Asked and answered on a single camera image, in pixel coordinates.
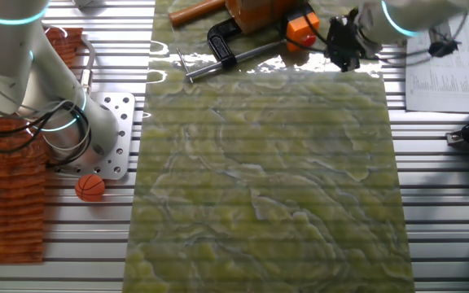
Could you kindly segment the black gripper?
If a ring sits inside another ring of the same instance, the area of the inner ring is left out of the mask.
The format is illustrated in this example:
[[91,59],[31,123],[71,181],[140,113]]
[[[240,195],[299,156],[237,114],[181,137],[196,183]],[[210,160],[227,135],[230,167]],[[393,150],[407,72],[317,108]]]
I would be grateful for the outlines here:
[[361,67],[365,51],[357,39],[358,9],[353,8],[347,15],[331,17],[327,33],[327,56],[331,61],[340,61],[342,72],[353,71]]

